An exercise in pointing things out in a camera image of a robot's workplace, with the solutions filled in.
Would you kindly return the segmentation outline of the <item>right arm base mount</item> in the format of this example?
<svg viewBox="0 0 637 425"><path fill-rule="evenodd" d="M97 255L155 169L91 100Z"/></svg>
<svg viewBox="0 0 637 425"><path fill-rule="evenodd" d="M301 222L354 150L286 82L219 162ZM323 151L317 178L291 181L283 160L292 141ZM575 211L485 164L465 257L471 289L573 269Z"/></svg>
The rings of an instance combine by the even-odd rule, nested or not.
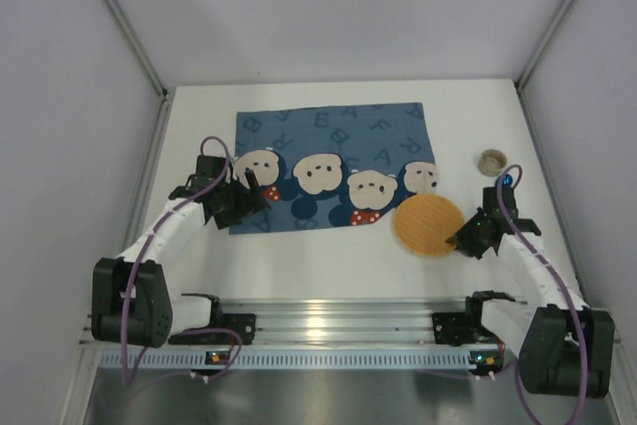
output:
<svg viewBox="0 0 637 425"><path fill-rule="evenodd" d="M436 344L498 344L490 331L477 324L466 313L434 313L431 315Z"/></svg>

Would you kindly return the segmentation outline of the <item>blue cartoon placemat cloth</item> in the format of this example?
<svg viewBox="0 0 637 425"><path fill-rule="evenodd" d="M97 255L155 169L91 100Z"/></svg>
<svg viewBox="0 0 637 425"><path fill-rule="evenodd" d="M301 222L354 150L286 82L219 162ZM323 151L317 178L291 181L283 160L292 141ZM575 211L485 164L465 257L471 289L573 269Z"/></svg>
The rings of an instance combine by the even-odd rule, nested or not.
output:
<svg viewBox="0 0 637 425"><path fill-rule="evenodd" d="M241 111L233 165L270 206L234 235L372 225L439 182L420 103Z"/></svg>

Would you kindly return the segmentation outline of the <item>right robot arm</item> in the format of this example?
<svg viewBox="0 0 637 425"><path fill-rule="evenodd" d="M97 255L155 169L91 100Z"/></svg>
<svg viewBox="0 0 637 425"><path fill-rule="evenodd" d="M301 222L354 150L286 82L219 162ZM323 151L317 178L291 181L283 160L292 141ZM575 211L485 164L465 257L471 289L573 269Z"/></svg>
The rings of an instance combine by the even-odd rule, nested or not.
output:
<svg viewBox="0 0 637 425"><path fill-rule="evenodd" d="M607 395L613 319L553 276L533 220L507 221L500 213L479 210L447 241L469 258L494 250L522 295L474 292L465 298L462 312L434 314L436 343L503 343L516 357L522 384L532 394Z"/></svg>

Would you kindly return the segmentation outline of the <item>round woven orange plate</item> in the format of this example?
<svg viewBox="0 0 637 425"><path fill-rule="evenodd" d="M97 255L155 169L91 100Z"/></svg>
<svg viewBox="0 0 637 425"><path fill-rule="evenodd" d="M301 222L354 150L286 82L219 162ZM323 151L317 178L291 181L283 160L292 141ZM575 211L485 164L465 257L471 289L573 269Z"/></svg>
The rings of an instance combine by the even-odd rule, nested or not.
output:
<svg viewBox="0 0 637 425"><path fill-rule="evenodd" d="M409 252L442 257L456 249L450 238L465 224L461 210L444 196L422 193L404 200L392 219L393 233Z"/></svg>

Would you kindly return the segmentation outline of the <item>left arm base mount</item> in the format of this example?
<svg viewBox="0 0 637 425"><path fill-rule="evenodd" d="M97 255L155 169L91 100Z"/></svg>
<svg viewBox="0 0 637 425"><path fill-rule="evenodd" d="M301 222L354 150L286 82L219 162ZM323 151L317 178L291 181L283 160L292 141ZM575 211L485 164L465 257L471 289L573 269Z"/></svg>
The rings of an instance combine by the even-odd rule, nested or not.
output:
<svg viewBox="0 0 637 425"><path fill-rule="evenodd" d="M223 313L218 324L173 335L170 345L250 345L257 325L255 314Z"/></svg>

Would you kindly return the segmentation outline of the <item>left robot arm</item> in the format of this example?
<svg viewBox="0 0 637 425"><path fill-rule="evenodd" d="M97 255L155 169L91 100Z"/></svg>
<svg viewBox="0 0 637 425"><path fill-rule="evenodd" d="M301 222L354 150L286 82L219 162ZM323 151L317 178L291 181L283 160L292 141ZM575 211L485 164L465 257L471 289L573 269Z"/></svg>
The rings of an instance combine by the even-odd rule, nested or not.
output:
<svg viewBox="0 0 637 425"><path fill-rule="evenodd" d="M224 324L218 297L180 293L169 267L199 230L214 222L222 230L269 204L255 172L237 179L192 174L176 187L153 224L115 258L100 259L93 271L93 338L152 348L190 329Z"/></svg>

